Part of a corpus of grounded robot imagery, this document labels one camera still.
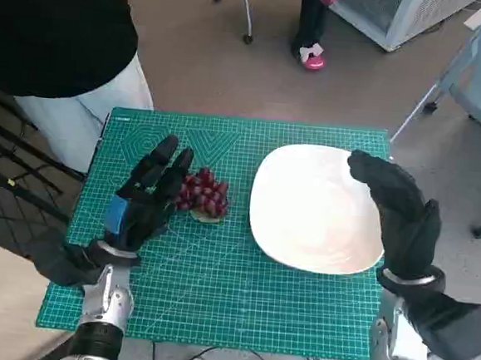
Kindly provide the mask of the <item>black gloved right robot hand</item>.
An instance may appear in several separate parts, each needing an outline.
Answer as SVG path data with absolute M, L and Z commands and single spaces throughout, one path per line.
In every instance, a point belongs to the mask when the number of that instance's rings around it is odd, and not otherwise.
M 354 150 L 351 176 L 369 187 L 380 214 L 386 268 L 400 279 L 420 279 L 432 262 L 441 231 L 439 203 L 424 198 L 415 179 L 397 164 Z

